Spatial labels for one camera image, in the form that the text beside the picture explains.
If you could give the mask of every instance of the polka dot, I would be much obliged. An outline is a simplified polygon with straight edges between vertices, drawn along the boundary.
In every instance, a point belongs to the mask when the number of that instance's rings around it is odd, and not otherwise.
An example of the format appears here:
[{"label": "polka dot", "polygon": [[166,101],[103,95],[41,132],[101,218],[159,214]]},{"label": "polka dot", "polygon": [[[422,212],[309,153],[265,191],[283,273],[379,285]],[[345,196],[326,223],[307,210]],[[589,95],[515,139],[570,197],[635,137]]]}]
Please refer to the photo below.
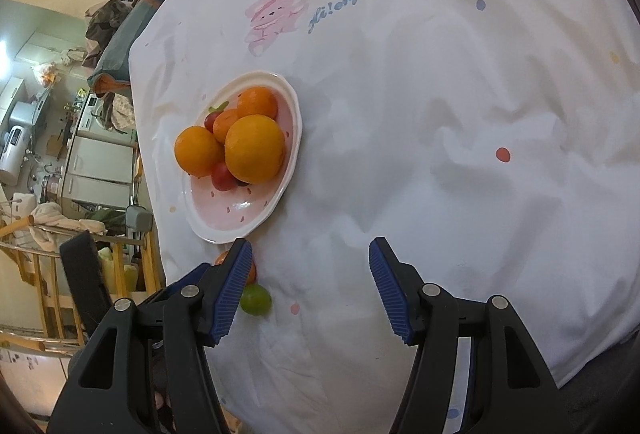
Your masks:
[{"label": "polka dot", "polygon": [[511,160],[511,153],[508,149],[501,147],[497,151],[495,151],[495,157],[504,163],[509,163]]}]

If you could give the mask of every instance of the orange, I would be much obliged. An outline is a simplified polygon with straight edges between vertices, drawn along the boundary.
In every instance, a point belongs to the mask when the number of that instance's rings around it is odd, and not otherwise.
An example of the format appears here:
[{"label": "orange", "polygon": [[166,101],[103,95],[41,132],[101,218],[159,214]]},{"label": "orange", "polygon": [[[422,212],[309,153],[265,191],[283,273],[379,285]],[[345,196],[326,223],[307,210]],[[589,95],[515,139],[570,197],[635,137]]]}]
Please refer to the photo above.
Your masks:
[{"label": "orange", "polygon": [[202,178],[210,176],[213,166],[225,159],[225,150],[204,127],[192,125],[178,135],[174,143],[175,159],[180,168]]},{"label": "orange", "polygon": [[225,143],[226,134],[229,128],[238,121],[237,109],[225,109],[213,122],[213,136],[220,143]]},{"label": "orange", "polygon": [[[226,254],[228,254],[229,251],[226,252],[222,252],[217,258],[216,260],[213,262],[214,265],[221,265],[224,260],[226,259]],[[245,286],[247,286],[248,284],[253,284],[255,283],[255,277],[256,277],[256,271],[255,271],[255,263],[252,259],[251,261],[251,270],[249,271],[249,276],[246,278],[246,283],[244,283]]]},{"label": "orange", "polygon": [[238,98],[238,118],[249,115],[264,115],[275,120],[278,116],[278,101],[269,88],[256,86],[243,92]]},{"label": "orange", "polygon": [[285,152],[282,130],[264,115],[239,119],[226,134],[226,168],[245,183],[257,185],[274,178]]}]

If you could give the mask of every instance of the ceramic plate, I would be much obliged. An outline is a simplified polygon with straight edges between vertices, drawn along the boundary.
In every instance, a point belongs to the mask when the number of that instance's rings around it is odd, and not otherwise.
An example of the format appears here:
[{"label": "ceramic plate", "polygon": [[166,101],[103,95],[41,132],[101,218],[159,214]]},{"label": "ceramic plate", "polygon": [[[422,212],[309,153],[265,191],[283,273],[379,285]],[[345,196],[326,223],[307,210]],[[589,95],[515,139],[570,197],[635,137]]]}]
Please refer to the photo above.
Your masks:
[{"label": "ceramic plate", "polygon": [[247,88],[265,86],[278,101],[276,121],[285,135],[287,153],[278,175],[260,185],[237,187],[228,192],[214,188],[209,176],[196,178],[183,173],[182,193],[187,208],[187,221],[193,231],[211,243],[230,243],[246,237],[269,217],[293,176],[302,135],[302,116],[298,97],[280,75],[255,71],[229,82],[211,100],[203,103],[196,125],[203,125],[209,107],[229,102],[227,109],[238,104],[238,96]]}]

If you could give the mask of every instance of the white bedsheet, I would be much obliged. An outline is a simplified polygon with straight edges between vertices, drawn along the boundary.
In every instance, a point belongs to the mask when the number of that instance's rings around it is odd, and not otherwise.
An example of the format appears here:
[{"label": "white bedsheet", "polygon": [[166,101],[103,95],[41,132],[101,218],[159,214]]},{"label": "white bedsheet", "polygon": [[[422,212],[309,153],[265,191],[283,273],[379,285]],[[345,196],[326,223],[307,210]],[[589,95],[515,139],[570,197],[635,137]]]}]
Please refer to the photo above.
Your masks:
[{"label": "white bedsheet", "polygon": [[191,232],[172,152],[205,100],[275,71],[305,126],[249,237],[273,311],[239,311],[210,353],[225,406],[264,434],[388,432],[414,351],[370,276],[375,236],[457,297],[506,295],[559,384],[625,337],[639,58],[626,0],[167,0],[130,70],[169,281],[222,250]]}]

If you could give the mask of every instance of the blue gripper pad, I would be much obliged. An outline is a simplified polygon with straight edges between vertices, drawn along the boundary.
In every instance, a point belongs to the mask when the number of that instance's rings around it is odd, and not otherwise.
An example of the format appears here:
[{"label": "blue gripper pad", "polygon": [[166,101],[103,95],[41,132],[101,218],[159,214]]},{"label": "blue gripper pad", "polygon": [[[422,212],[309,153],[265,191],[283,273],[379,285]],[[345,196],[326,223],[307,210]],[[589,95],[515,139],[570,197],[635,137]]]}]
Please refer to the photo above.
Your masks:
[{"label": "blue gripper pad", "polygon": [[418,291],[422,279],[414,267],[398,261],[384,237],[369,245],[369,268],[394,333],[407,345],[415,345],[424,322]]},{"label": "blue gripper pad", "polygon": [[214,345],[218,345],[220,339],[225,337],[229,329],[231,329],[231,323],[234,321],[234,316],[236,315],[236,310],[242,297],[242,290],[244,290],[244,284],[246,283],[247,277],[249,277],[251,263],[254,257],[251,243],[242,239],[236,239],[236,241],[242,241],[239,252],[237,255],[235,254],[237,249],[234,243],[226,255],[225,262],[220,265],[220,267],[228,267],[228,263],[230,263],[225,282],[222,285],[222,289],[220,289],[213,307],[213,323],[209,331],[209,336],[213,340]]}]

